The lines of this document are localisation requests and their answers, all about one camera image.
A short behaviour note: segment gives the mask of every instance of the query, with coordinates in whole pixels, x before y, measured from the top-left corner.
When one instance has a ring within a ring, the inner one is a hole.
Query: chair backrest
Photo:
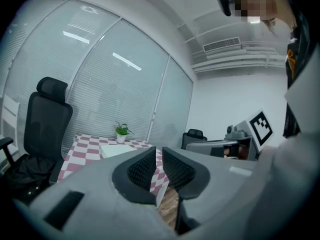
[[[18,149],[18,113],[19,102],[15,102],[8,95],[3,96],[2,101],[2,115],[1,115],[1,134],[3,137],[10,137],[13,139],[12,145]]]
[[[65,103],[67,84],[45,77],[31,94],[25,123],[24,149],[29,155],[62,159],[61,145],[73,109]]]
[[[207,141],[207,140],[208,139],[204,137],[204,134],[201,130],[190,129],[188,132],[185,132],[182,135],[181,149],[186,150],[186,146],[189,143],[201,142],[201,141]]]

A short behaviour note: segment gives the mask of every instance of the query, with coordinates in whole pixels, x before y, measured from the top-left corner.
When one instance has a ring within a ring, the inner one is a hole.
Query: ceiling
[[[286,54],[290,35],[289,28],[277,21],[276,35],[263,23],[242,22],[239,17],[225,16],[217,0],[147,0],[176,27],[190,51],[193,63],[207,60],[203,45],[215,41],[239,37],[241,42],[259,41],[260,46],[275,48],[280,55]]]

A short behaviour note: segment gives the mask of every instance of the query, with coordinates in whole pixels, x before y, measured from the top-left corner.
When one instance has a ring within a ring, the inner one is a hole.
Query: table
[[[143,140],[127,139],[124,143],[118,143],[115,138],[78,134],[74,136],[72,147],[65,157],[58,176],[58,182],[83,166],[96,160],[102,160],[99,150],[100,146],[103,145],[129,145],[137,149],[152,147],[151,144]],[[169,179],[163,169],[162,152],[158,149],[156,149],[155,160],[156,170],[151,180],[150,192],[157,196],[157,204],[160,204],[169,184]]]

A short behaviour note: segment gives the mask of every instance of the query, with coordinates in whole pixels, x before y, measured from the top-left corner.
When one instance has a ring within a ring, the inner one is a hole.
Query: chair headrest
[[[47,76],[39,81],[36,90],[49,99],[64,103],[66,101],[65,93],[67,87],[67,83]]]
[[[192,138],[197,138],[197,139],[203,139],[204,138],[204,133],[201,130],[197,129],[190,129],[188,130],[187,136],[192,137]]]

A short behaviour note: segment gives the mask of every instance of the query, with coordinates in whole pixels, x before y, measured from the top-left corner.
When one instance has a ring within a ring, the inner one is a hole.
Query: ceiling vent
[[[217,49],[228,48],[228,47],[233,47],[233,46],[240,46],[240,45],[241,45],[240,38],[233,37],[233,38],[228,38],[228,39],[208,43],[203,46],[203,50],[205,53],[209,53],[209,52],[217,50]]]

